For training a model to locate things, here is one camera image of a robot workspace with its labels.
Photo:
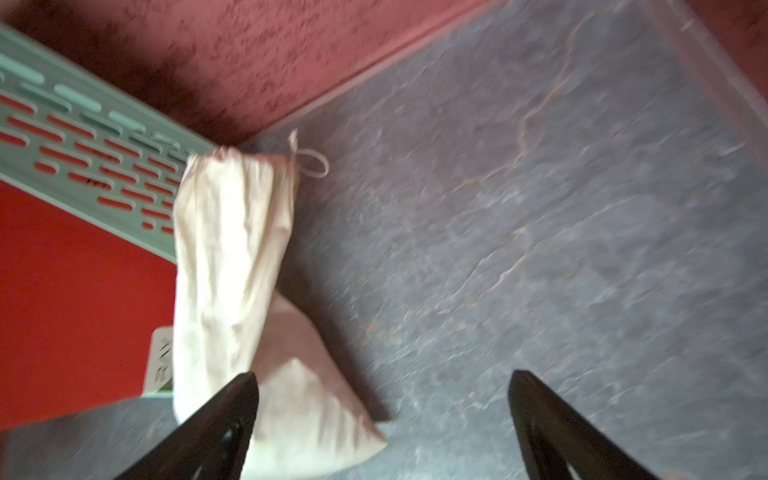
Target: slotted shelf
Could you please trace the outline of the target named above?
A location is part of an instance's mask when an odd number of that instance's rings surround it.
[[[208,140],[0,25],[0,179],[174,260],[171,209]]]

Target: red wall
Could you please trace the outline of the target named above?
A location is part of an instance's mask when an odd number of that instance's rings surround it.
[[[236,144],[493,0],[3,0],[5,22]]]
[[[176,267],[0,182],[0,432],[141,394]]]
[[[687,0],[687,4],[768,98],[768,5],[763,0]]]

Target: drawstring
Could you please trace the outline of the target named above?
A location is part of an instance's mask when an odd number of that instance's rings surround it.
[[[308,170],[302,166],[299,166],[299,172],[311,178],[323,178],[331,170],[331,166],[328,163],[328,158],[321,154],[317,150],[311,148],[299,148],[299,132],[295,128],[288,135],[288,145],[290,146],[291,160],[296,158],[296,155],[307,155],[308,157],[316,158],[321,164],[323,164],[323,171]]]

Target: beige fabric bag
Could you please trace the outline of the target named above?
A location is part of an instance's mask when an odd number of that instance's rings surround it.
[[[174,411],[183,422],[253,370],[246,480],[317,478],[386,446],[312,323],[274,292],[297,184],[292,158],[219,148],[190,158],[174,205]]]

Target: gray floor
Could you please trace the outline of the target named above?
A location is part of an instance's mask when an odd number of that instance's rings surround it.
[[[658,474],[768,478],[768,180],[636,5],[517,0],[299,127],[333,170],[280,288],[390,420],[334,478],[525,478],[513,369]],[[108,478],[173,425],[30,425],[5,470]]]

